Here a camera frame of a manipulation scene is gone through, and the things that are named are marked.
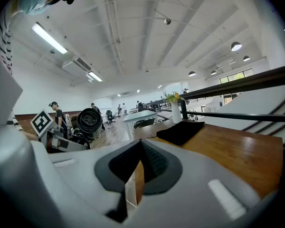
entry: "flower vase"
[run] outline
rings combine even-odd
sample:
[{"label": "flower vase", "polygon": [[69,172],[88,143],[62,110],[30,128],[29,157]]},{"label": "flower vase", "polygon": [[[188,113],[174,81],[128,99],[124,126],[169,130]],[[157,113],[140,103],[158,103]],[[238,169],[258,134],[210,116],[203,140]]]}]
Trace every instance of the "flower vase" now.
[{"label": "flower vase", "polygon": [[172,107],[172,119],[175,124],[178,124],[181,122],[181,111],[179,109],[179,106],[177,104],[177,101],[170,102]]}]

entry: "wooden floor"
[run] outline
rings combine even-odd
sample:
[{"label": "wooden floor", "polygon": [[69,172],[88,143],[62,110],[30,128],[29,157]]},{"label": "wooden floor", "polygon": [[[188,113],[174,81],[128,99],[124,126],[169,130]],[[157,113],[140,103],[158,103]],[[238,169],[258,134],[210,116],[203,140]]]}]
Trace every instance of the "wooden floor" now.
[{"label": "wooden floor", "polygon": [[129,136],[123,123],[124,118],[114,119],[117,123],[105,124],[105,130],[90,145],[91,149],[101,148],[107,145],[129,140]]}]

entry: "ceiling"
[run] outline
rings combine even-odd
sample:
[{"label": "ceiling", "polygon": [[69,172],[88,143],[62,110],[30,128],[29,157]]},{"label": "ceiling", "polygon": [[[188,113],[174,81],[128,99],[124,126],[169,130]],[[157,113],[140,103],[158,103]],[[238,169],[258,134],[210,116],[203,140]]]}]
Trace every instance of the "ceiling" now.
[{"label": "ceiling", "polygon": [[[10,30],[14,53],[36,65],[46,62],[48,70],[71,82],[80,79],[62,64],[81,57],[103,79],[85,85],[106,97],[208,78],[209,69],[230,57],[236,60],[231,69],[261,59],[245,18],[234,0],[75,0],[37,16],[18,14]],[[52,47],[31,30],[36,21],[68,49],[66,54],[50,53]],[[232,52],[235,40],[243,47]],[[243,62],[245,55],[251,60]],[[192,70],[197,75],[188,78]]]}]

